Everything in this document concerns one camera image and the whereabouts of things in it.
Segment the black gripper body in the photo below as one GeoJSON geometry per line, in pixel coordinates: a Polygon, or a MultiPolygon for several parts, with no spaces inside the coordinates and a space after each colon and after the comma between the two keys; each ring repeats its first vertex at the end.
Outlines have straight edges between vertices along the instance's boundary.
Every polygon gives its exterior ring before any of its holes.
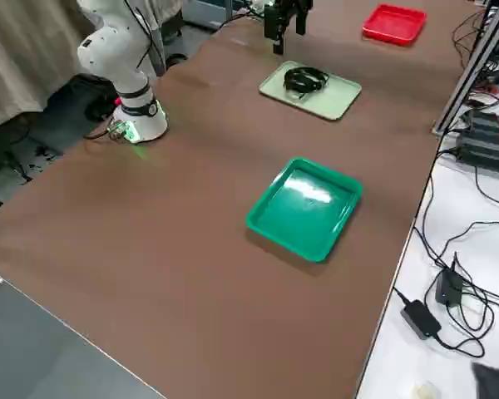
{"type": "Polygon", "coordinates": [[[312,0],[274,0],[273,6],[281,12],[309,12],[312,0]]]}

